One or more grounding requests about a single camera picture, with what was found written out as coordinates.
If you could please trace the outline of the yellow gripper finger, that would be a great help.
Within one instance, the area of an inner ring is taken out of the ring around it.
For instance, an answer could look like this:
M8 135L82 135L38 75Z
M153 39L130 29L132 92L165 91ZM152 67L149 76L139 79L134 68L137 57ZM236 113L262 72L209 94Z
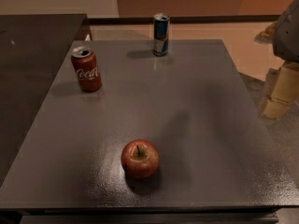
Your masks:
M285 62L278 70L270 69L264 84L261 115L280 119L299 98L299 63Z

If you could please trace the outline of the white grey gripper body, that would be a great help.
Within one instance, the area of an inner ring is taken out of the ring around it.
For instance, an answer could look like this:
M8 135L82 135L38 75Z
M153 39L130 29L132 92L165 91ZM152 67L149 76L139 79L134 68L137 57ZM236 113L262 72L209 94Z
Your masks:
M284 61L299 62L299 0L293 0L278 18L273 51Z

